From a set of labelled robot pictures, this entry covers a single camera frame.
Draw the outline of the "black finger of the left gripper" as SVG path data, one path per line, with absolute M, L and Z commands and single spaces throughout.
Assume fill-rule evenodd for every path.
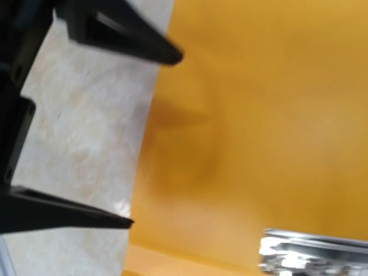
M 183 60 L 183 52 L 127 1 L 56 1 L 55 12 L 78 44 L 164 65 Z
M 21 186 L 1 187 L 1 234 L 77 227 L 129 229 L 133 220 Z

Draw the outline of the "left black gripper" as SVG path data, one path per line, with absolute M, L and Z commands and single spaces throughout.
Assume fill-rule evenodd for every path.
M 11 182 L 36 105 L 21 90 L 53 21 L 54 1 L 1 1 L 1 187 Z

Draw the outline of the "orange folder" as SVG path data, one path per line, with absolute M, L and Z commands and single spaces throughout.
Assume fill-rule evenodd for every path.
M 367 239 L 367 2 L 176 1 L 125 275 L 260 275 L 263 231 Z

